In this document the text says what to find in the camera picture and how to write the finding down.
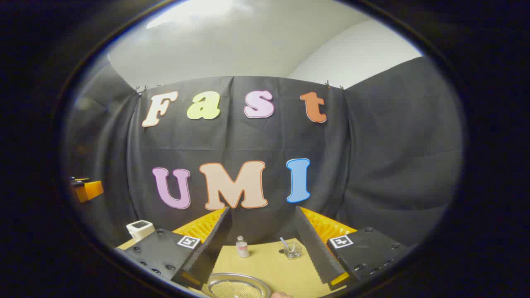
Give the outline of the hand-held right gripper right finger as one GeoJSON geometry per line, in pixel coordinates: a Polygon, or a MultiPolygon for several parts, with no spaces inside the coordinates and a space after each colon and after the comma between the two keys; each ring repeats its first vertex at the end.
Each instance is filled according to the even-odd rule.
{"type": "Polygon", "coordinates": [[[374,228],[356,230],[300,206],[295,226],[320,281],[331,290],[369,281],[413,249],[374,228]]]}

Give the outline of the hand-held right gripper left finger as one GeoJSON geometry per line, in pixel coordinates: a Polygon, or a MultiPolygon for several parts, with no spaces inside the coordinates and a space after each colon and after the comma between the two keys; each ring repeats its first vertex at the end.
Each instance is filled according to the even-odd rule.
{"type": "Polygon", "coordinates": [[[229,207],[213,211],[172,232],[156,229],[117,253],[138,268],[200,290],[207,283],[232,226],[229,207]]]}

